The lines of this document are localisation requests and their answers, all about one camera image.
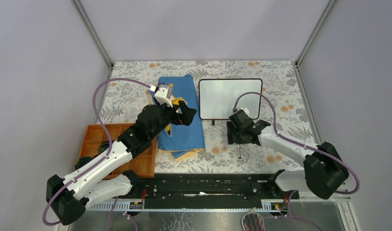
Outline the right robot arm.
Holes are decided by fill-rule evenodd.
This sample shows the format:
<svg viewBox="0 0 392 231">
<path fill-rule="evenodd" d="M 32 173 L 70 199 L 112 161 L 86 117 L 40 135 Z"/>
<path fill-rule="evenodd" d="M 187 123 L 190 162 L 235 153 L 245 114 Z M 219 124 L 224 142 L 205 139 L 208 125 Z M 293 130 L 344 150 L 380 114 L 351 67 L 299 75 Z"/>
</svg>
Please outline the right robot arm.
<svg viewBox="0 0 392 231">
<path fill-rule="evenodd" d="M 326 200 L 349 177 L 348 169 L 341 164 L 332 144 L 306 145 L 292 136 L 282 137 L 270 123 L 263 120 L 254 122 L 242 109 L 230 115 L 227 134 L 229 144 L 256 144 L 270 148 L 303 167 L 303 170 L 279 170 L 269 179 L 267 190 L 274 198 L 297 190 L 312 192 Z"/>
</svg>

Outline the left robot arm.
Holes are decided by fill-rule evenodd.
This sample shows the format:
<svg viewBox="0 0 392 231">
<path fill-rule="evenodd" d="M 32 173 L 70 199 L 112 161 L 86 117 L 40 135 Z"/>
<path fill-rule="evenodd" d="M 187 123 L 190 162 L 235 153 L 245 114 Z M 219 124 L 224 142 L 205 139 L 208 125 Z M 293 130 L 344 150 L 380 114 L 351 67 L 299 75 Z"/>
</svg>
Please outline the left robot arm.
<svg viewBox="0 0 392 231">
<path fill-rule="evenodd" d="M 46 220 L 49 209 L 59 223 L 69 225 L 92 205 L 120 195 L 137 197 L 141 191 L 140 178 L 132 170 L 114 180 L 103 182 L 102 179 L 146 151 L 169 124 L 189 126 L 196 113 L 196 109 L 189 108 L 182 100 L 172 107 L 165 103 L 145 106 L 136 122 L 115 141 L 110 141 L 104 152 L 62 178 L 53 175 L 48 179 L 43 223 L 47 226 L 57 224 Z"/>
</svg>

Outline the black framed whiteboard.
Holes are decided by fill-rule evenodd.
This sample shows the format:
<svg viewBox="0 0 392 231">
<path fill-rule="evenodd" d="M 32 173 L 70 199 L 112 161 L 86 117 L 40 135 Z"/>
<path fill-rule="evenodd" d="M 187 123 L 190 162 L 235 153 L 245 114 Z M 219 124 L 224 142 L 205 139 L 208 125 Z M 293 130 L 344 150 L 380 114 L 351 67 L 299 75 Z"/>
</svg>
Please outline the black framed whiteboard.
<svg viewBox="0 0 392 231">
<path fill-rule="evenodd" d="M 260 114 L 259 95 L 246 92 L 262 93 L 263 81 L 259 78 L 222 78 L 202 79 L 198 83 L 199 114 L 202 120 L 228 120 L 234 105 L 248 109 L 249 116 L 257 119 Z"/>
</svg>

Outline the white whiteboard marker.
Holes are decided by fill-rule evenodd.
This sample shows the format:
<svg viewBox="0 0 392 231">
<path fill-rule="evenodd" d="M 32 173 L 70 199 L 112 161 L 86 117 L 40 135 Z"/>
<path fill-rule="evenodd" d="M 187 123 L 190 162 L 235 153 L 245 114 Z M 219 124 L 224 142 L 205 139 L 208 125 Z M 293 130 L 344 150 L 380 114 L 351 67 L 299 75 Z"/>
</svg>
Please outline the white whiteboard marker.
<svg viewBox="0 0 392 231">
<path fill-rule="evenodd" d="M 241 159 L 241 149 L 240 149 L 240 145 L 237 144 L 237 145 L 236 145 L 236 148 L 237 148 L 238 159 Z"/>
</svg>

